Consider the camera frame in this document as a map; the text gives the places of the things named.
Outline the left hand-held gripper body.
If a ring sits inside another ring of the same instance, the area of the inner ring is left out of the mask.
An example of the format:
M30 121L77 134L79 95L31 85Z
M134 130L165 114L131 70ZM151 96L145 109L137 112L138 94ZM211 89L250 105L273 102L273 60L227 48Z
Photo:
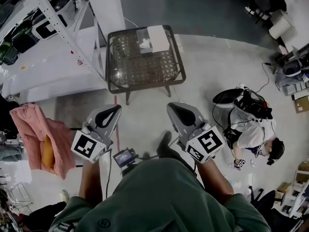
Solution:
M84 122L74 136L71 151L84 160L95 163L110 150L113 144L110 139L112 133L113 127L100 128L94 121Z

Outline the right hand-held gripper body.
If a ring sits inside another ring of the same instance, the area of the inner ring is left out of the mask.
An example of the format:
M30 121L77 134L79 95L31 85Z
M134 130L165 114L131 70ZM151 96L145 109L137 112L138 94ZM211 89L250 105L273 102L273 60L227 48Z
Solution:
M211 127L208 121L203 121L192 132L181 136L180 144L195 161L204 163L220 152L225 146L225 139L216 126Z

